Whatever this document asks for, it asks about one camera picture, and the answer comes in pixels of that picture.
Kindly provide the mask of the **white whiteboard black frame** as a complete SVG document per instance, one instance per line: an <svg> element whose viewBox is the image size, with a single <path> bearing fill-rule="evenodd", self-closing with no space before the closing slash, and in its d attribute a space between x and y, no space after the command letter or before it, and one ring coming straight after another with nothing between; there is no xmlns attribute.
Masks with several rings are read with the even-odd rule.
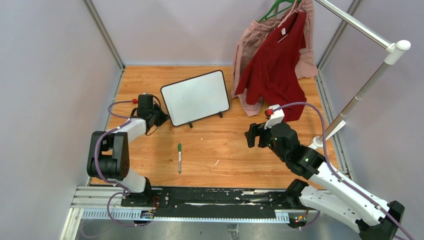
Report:
<svg viewBox="0 0 424 240"><path fill-rule="evenodd" d="M160 93L172 126L192 125L230 109L224 73L215 70L161 87Z"/></svg>

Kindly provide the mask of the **green marker pen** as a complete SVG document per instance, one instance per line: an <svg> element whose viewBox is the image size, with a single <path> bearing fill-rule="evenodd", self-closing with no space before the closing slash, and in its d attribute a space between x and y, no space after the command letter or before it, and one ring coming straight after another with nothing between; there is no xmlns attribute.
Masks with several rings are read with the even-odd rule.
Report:
<svg viewBox="0 0 424 240"><path fill-rule="evenodd" d="M182 144L178 144L178 173L182 173Z"/></svg>

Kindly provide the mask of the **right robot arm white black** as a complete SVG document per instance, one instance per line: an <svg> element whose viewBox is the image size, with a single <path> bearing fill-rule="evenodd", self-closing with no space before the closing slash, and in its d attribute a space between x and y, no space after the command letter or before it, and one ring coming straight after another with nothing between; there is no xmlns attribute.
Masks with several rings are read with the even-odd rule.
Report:
<svg viewBox="0 0 424 240"><path fill-rule="evenodd" d="M245 132L248 147L269 148L295 179L286 189L285 201L292 209L301 206L320 211L344 223L362 240L395 238L405 211L398 201L387 202L360 188L341 174L318 151L302 145L295 130L284 122L271 128L252 123Z"/></svg>

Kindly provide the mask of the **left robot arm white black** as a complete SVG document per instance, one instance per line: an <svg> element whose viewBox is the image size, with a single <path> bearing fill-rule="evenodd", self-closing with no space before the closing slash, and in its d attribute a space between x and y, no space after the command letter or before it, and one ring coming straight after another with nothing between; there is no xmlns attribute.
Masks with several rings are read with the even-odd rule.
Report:
<svg viewBox="0 0 424 240"><path fill-rule="evenodd" d="M159 98L140 94L131 103L136 107L124 123L107 131L94 131L90 137L86 172L89 177L102 180L123 189L123 197L142 207L160 205L160 197L150 180L136 173L130 166L130 143L152 128L163 125L170 117L161 108Z"/></svg>

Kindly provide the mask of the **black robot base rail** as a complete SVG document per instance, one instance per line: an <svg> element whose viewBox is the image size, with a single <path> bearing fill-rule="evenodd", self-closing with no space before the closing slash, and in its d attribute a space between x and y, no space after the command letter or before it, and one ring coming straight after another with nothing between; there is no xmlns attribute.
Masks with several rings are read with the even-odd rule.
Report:
<svg viewBox="0 0 424 240"><path fill-rule="evenodd" d="M84 220L206 223L310 223L317 210L291 202L284 189L156 186L152 196L112 186L79 186L71 208Z"/></svg>

